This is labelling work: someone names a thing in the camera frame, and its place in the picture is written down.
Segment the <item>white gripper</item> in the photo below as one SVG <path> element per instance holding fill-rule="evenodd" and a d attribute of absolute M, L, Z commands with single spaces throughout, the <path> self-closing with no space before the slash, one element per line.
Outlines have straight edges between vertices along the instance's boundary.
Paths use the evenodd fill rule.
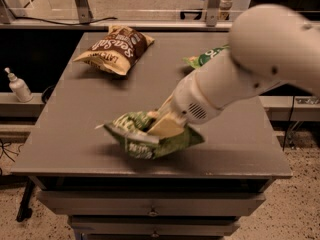
<path fill-rule="evenodd" d="M 159 108 L 147 113 L 151 118 L 159 118 L 147 131 L 148 134 L 159 138 L 173 137 L 183 132 L 185 122 L 204 124 L 222 112 L 205 96 L 196 74 L 197 72 L 193 71 L 183 78 L 172 96 L 169 96 Z"/>

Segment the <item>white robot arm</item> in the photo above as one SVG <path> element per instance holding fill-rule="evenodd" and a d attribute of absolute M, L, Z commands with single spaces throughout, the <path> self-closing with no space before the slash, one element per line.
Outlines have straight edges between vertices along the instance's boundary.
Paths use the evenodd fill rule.
<path fill-rule="evenodd" d="M 320 95 L 320 30 L 301 14 L 273 4 L 252 7 L 233 22 L 228 45 L 178 83 L 150 135 L 176 136 L 186 124 L 204 124 L 280 84 Z"/>

